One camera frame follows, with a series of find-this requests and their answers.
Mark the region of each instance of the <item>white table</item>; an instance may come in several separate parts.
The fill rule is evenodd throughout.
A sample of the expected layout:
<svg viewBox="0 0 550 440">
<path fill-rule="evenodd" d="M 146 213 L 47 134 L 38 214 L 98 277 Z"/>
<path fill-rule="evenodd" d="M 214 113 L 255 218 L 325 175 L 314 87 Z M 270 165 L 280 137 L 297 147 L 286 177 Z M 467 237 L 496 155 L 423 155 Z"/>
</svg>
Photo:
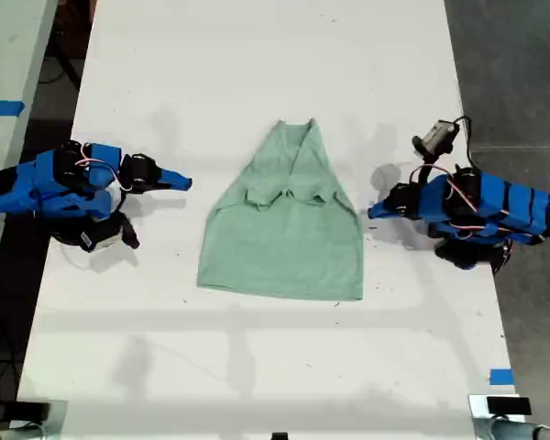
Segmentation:
<svg viewBox="0 0 550 440">
<path fill-rule="evenodd" d="M 130 198 L 136 252 L 51 242 L 19 398 L 68 401 L 64 438 L 472 438 L 468 394 L 513 392 L 488 381 L 509 367 L 490 269 L 410 222 L 367 223 L 362 302 L 195 285 L 205 218 L 278 118 L 318 120 L 364 210 L 460 112 L 441 0 L 100 0 L 73 137 L 193 187 Z"/>
<path fill-rule="evenodd" d="M 0 100 L 22 101 L 20 117 L 0 117 L 0 170 L 18 164 L 56 0 L 0 0 Z M 0 237 L 4 220 L 0 218 Z"/>
</svg>

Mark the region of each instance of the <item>blue tape strip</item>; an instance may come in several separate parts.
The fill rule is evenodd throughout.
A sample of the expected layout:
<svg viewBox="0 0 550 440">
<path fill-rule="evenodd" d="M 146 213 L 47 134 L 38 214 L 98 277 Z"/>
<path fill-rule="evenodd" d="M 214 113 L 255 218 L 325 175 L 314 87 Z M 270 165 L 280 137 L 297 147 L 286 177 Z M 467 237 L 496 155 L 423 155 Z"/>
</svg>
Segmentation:
<svg viewBox="0 0 550 440">
<path fill-rule="evenodd" d="M 492 368 L 489 376 L 490 385 L 513 385 L 513 371 L 511 368 Z"/>
<path fill-rule="evenodd" d="M 0 116 L 19 116 L 24 109 L 21 101 L 0 101 Z"/>
</svg>

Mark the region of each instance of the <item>green t-shirt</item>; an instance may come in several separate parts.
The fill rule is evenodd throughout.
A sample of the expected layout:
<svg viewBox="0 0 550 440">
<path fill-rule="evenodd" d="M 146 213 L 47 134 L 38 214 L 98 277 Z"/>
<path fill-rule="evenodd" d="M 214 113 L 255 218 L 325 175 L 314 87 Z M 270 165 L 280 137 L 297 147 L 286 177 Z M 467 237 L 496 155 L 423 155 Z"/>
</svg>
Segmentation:
<svg viewBox="0 0 550 440">
<path fill-rule="evenodd" d="M 280 121 L 205 226 L 198 286 L 305 300 L 360 300 L 363 236 L 312 119 Z"/>
</svg>

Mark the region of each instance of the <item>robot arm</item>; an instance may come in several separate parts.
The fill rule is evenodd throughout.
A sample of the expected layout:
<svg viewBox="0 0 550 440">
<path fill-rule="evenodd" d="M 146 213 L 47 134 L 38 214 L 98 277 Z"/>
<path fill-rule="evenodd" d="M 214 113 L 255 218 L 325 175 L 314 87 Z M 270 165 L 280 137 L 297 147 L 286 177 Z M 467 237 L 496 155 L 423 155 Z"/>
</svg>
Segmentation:
<svg viewBox="0 0 550 440">
<path fill-rule="evenodd" d="M 127 194 L 155 190 L 187 191 L 192 179 L 159 168 L 144 154 L 69 141 L 29 162 L 0 170 L 0 214 L 34 213 L 59 241 L 91 252 L 122 238 L 138 247 L 137 235 L 120 212 Z M 107 187 L 116 180 L 121 201 L 115 207 Z"/>
<path fill-rule="evenodd" d="M 424 137 L 413 138 L 424 165 L 420 178 L 398 183 L 368 210 L 369 218 L 423 219 L 428 236 L 442 238 L 435 253 L 461 269 L 486 261 L 498 271 L 509 259 L 513 241 L 537 245 L 550 237 L 550 194 L 509 183 L 476 166 L 427 181 L 444 153 L 452 151 L 457 121 L 438 121 Z"/>
</svg>

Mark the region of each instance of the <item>dark floor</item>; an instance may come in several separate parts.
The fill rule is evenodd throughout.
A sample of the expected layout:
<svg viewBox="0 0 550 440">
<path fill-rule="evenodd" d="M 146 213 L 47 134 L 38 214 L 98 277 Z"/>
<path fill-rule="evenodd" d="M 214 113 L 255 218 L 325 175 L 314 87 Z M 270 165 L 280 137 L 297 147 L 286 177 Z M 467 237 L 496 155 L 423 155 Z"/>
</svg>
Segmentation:
<svg viewBox="0 0 550 440">
<path fill-rule="evenodd" d="M 446 0 L 473 158 L 550 192 L 550 0 Z M 550 424 L 550 240 L 495 278 L 517 389 Z"/>
</svg>

